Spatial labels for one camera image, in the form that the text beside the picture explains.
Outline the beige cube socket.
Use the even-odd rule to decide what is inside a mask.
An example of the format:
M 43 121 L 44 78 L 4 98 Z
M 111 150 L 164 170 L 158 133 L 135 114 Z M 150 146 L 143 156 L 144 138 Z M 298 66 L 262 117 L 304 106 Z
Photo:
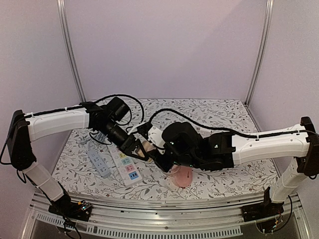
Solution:
M 146 153 L 149 153 L 150 151 L 155 149 L 155 147 L 146 140 L 142 142 L 142 145 Z M 140 157 L 143 157 L 143 158 L 146 157 L 143 151 L 141 150 L 141 148 L 136 149 L 135 153 Z M 152 162 L 153 162 L 153 159 L 149 157 L 147 160 L 147 163 L 152 163 Z

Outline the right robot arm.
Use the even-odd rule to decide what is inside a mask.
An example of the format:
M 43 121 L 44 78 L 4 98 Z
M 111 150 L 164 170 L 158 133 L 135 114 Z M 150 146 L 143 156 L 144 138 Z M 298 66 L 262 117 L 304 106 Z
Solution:
M 196 125 L 190 118 L 164 130 L 147 123 L 146 137 L 155 147 L 150 155 L 160 169 L 167 172 L 181 165 L 218 171 L 255 160 L 292 158 L 281 177 L 265 190 L 262 202 L 242 207 L 245 222 L 282 213 L 285 199 L 303 180 L 315 179 L 319 173 L 319 136 L 309 117 L 292 127 L 252 134 L 215 127 L 212 135 L 203 137 Z

